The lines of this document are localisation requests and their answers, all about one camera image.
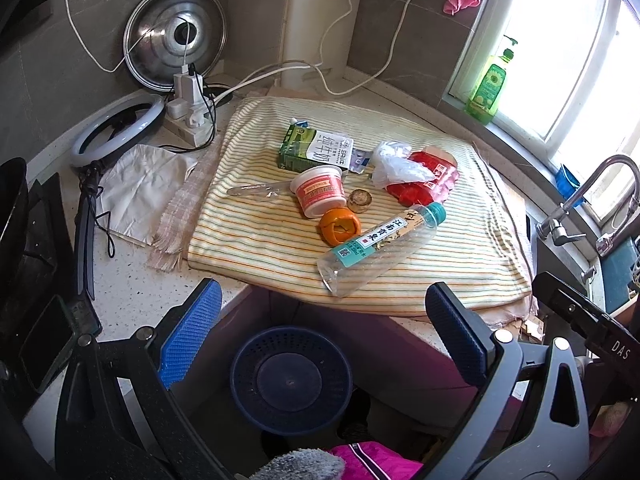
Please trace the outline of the red white yogurt cup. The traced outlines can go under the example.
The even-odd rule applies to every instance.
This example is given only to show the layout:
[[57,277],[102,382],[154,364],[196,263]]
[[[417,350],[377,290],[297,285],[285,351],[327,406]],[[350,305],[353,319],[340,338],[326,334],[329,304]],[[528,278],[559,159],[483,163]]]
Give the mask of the red white yogurt cup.
[[333,208],[346,206],[343,171],[337,166],[322,165],[303,171],[290,183],[306,218],[320,218]]

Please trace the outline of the blue sponge on sill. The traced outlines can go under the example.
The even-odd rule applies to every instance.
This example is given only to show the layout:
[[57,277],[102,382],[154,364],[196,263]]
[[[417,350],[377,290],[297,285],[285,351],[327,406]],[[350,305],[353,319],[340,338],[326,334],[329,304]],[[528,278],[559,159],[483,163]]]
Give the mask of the blue sponge on sill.
[[580,188],[579,181],[565,165],[562,165],[555,173],[554,180],[555,187],[561,194],[564,202],[567,202],[570,199],[570,196]]

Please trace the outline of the green white milk carton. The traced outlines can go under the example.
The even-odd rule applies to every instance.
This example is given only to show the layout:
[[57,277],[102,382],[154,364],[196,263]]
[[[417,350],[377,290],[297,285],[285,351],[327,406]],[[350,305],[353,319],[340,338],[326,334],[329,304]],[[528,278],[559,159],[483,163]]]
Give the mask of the green white milk carton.
[[306,122],[292,122],[280,145],[277,164],[294,172],[323,165],[349,170],[353,149],[354,140],[349,136],[310,128]]

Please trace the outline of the steel pot lid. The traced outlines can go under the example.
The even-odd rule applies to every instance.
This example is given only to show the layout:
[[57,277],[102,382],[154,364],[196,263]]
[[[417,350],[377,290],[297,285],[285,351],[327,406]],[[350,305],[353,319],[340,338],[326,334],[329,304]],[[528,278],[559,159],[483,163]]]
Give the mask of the steel pot lid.
[[228,23],[219,0],[141,0],[129,15],[122,50],[143,87],[168,92],[185,65],[208,74],[221,59]]

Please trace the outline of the magenta fabric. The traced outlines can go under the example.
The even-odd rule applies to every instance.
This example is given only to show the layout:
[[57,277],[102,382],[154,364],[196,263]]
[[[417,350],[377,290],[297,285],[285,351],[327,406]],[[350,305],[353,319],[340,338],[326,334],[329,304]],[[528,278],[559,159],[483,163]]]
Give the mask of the magenta fabric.
[[339,445],[329,453],[344,462],[344,480],[408,480],[422,467],[373,441]]

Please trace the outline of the white cloth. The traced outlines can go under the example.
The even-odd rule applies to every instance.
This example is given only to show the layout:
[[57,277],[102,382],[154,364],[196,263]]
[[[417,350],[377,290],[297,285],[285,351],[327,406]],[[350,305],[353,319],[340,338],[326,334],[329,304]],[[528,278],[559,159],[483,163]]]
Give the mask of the white cloth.
[[151,246],[160,217],[197,164],[195,157],[137,144],[102,177],[96,212],[117,236]]

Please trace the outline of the white cutting board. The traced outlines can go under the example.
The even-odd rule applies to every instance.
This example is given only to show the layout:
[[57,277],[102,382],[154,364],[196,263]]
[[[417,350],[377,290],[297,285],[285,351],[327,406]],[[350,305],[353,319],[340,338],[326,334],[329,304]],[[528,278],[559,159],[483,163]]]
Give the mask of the white cutting board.
[[288,0],[283,36],[283,58],[311,68],[287,70],[281,84],[303,90],[321,78],[344,76],[360,0]]

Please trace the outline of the clear plastic spoon wrapper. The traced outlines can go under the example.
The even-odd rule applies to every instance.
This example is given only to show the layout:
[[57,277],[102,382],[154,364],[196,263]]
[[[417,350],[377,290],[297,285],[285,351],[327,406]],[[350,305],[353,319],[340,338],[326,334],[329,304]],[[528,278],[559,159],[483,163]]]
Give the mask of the clear plastic spoon wrapper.
[[267,198],[290,196],[292,192],[290,182],[279,181],[234,186],[228,189],[227,194],[233,197],[257,197],[266,200]]

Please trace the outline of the crumpled white plastic bag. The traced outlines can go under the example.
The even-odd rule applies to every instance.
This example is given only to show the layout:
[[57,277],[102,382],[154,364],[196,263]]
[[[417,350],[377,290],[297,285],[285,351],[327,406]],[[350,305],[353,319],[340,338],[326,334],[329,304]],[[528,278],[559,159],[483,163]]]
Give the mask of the crumpled white plastic bag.
[[393,184],[426,183],[435,179],[427,167],[409,159],[411,145],[404,142],[383,141],[370,159],[373,165],[371,180],[376,188]]

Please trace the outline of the orange peel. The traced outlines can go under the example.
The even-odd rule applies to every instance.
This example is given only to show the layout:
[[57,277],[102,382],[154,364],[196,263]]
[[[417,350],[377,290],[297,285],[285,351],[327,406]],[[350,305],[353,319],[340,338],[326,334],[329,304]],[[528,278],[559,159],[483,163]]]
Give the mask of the orange peel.
[[361,223],[358,216],[349,208],[332,208],[320,218],[318,231],[326,244],[336,247],[359,236]]

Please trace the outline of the white power strip with chargers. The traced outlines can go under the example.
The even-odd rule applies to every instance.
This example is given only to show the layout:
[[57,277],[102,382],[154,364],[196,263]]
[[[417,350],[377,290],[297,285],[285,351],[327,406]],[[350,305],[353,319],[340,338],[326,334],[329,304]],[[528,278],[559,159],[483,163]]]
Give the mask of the white power strip with chargers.
[[166,103],[164,126],[186,144],[186,151],[207,148],[214,140],[216,108],[193,64],[183,64],[174,75],[174,97]]

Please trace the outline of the pink checked fringed cloth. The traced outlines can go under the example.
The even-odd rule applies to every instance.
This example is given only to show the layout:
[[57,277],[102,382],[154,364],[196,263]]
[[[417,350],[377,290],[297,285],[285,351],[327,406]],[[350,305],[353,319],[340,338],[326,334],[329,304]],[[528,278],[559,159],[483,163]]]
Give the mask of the pink checked fringed cloth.
[[186,253],[210,182],[215,177],[223,143],[224,134],[218,132],[160,216],[146,260],[150,268],[171,272]]

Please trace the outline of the clear plastic bottle teal cap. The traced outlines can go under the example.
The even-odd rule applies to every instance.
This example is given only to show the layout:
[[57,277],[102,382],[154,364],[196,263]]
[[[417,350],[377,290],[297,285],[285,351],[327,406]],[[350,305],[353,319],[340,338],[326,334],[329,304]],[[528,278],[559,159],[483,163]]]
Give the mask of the clear plastic bottle teal cap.
[[337,245],[317,261],[323,285],[337,298],[356,292],[428,244],[446,217],[440,203],[412,206]]

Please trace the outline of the blue plastic trash basket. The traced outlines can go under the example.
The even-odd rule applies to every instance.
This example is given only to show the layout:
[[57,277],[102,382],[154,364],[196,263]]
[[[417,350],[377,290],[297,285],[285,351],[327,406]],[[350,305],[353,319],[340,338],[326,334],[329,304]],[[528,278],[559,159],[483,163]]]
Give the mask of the blue plastic trash basket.
[[231,364],[230,390],[244,417],[282,437],[332,425],[352,395],[352,370],[337,344],[313,330],[273,327],[242,345]]

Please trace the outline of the green dish soap bottle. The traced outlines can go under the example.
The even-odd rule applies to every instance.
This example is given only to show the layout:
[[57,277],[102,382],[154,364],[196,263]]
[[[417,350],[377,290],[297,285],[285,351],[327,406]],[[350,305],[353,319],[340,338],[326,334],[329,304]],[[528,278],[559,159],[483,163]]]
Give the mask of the green dish soap bottle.
[[499,98],[506,83],[506,70],[512,62],[518,40],[502,35],[489,55],[480,76],[466,101],[464,111],[482,125],[488,125],[498,110]]

